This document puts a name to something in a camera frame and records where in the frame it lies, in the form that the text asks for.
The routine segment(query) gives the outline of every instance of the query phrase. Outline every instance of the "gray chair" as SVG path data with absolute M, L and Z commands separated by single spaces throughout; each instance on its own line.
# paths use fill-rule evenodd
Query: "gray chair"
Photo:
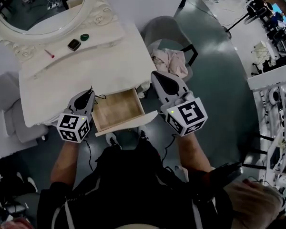
M 187 36 L 184 34 L 180 26 L 178 25 L 177 21 L 173 17 L 160 16 L 152 19 L 150 22 L 148 22 L 148 24 L 141 32 L 141 36 L 147 48 L 156 41 L 166 39 L 177 42 L 180 45 L 182 45 L 183 49 L 181 50 L 183 52 L 192 50 L 193 56 L 186 63 L 188 75 L 185 78 L 183 78 L 183 80 L 186 82 L 193 76 L 193 71 L 191 66 L 196 57 L 198 56 L 198 52 L 196 51 L 191 41 L 187 38 Z
M 34 125 L 28 128 L 24 123 L 17 73 L 6 72 L 0 75 L 0 110 L 4 112 L 8 135 L 16 133 L 21 143 L 39 137 L 45 140 L 44 136 L 48 133 L 46 125 Z

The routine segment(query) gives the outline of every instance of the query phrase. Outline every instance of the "pink cloth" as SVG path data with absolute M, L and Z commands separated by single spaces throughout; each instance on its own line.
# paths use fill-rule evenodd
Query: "pink cloth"
M 170 50 L 167 48 L 164 50 L 155 49 L 151 57 L 159 71 L 173 73 L 180 78 L 184 78 L 188 74 L 183 51 Z

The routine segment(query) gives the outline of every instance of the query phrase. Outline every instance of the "black cable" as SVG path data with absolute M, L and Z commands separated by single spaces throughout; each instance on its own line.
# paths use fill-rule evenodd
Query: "black cable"
M 165 158 L 167 156 L 167 149 L 173 144 L 173 142 L 175 141 L 177 135 L 176 134 L 172 134 L 172 137 L 173 137 L 173 140 L 171 141 L 171 143 L 167 147 L 164 148 L 165 154 L 164 154 L 163 159 L 161 160 L 162 164 L 163 164 L 163 161 L 165 160 Z
M 259 182 L 259 183 L 261 183 L 261 182 L 266 182 L 266 183 L 268 183 L 269 186 L 271 186 L 270 183 L 267 182 L 267 181 L 265 181 L 265 180 L 259 180 L 259 181 L 253 181 L 253 182 Z
M 235 21 L 236 21 L 236 20 L 239 20 L 241 17 L 239 17 L 239 18 L 235 19 L 235 20 L 233 21 L 233 23 L 232 23 L 232 24 L 228 24 L 228 25 L 225 25 L 225 24 L 221 24 L 221 25 L 224 25 L 224 26 L 230 26 L 230 25 L 234 25 Z
M 223 9 L 223 10 L 227 10 L 227 11 L 235 12 L 234 10 L 229 10 L 229 9 Z
M 84 140 L 84 141 L 86 142 L 86 144 L 87 144 L 87 146 L 88 146 L 88 148 L 89 148 L 89 152 L 90 152 L 89 166 L 90 166 L 90 169 L 91 169 L 92 172 L 93 172 L 94 170 L 92 169 L 92 166 L 91 166 L 91 164 L 90 164 L 91 157 L 92 157 L 91 148 L 90 148 L 90 145 L 89 145 L 89 143 L 87 142 L 87 140 Z
M 207 11 L 202 10 L 201 8 L 199 8 L 197 5 L 192 4 L 193 6 L 195 6 L 197 9 L 199 9 L 201 12 L 206 13 L 207 15 L 213 17 L 214 19 L 218 20 L 214 15 L 208 13 Z
M 107 97 L 104 95 L 104 94 L 101 94 L 101 95 L 95 95 L 95 97 L 98 97 L 98 98 L 101 98 L 101 99 L 106 99 Z

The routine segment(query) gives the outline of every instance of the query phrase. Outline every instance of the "person's arm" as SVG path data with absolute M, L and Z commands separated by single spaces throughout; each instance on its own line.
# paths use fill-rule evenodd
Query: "person's arm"
M 277 13 L 277 12 L 272 13 L 272 15 L 270 15 L 270 17 L 271 17 L 271 18 L 272 18 L 272 17 L 275 17 L 275 16 L 276 16 L 276 13 Z
M 266 6 L 266 8 L 268 8 L 269 11 L 271 11 L 271 9 L 268 7 L 268 4 L 265 2 L 264 5 Z
M 78 152 L 78 143 L 64 143 L 51 173 L 51 184 L 62 182 L 73 187 L 76 177 Z
M 201 149 L 194 133 L 177 138 L 182 167 L 187 170 L 212 171 L 208 158 Z

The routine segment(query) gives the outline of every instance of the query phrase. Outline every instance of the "round mirror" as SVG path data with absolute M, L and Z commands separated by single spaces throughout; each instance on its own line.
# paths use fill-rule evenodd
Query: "round mirror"
M 13 31 L 43 35 L 69 24 L 84 0 L 0 0 L 0 20 Z

